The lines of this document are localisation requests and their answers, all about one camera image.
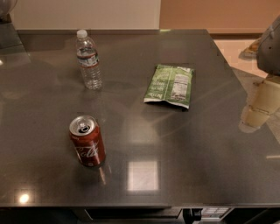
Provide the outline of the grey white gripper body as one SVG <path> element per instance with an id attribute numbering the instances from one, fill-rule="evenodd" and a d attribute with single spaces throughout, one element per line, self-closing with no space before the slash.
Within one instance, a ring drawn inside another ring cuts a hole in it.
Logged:
<path id="1" fill-rule="evenodd" d="M 268 74 L 280 75 L 280 16 L 261 36 L 257 66 Z"/>

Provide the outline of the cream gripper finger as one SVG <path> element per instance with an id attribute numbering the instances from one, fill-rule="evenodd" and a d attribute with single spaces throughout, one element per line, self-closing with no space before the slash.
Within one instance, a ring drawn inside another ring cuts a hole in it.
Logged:
<path id="1" fill-rule="evenodd" d="M 280 76 L 269 74 L 261 82 L 254 82 L 241 112 L 239 128 L 244 133 L 259 130 L 280 108 Z"/>

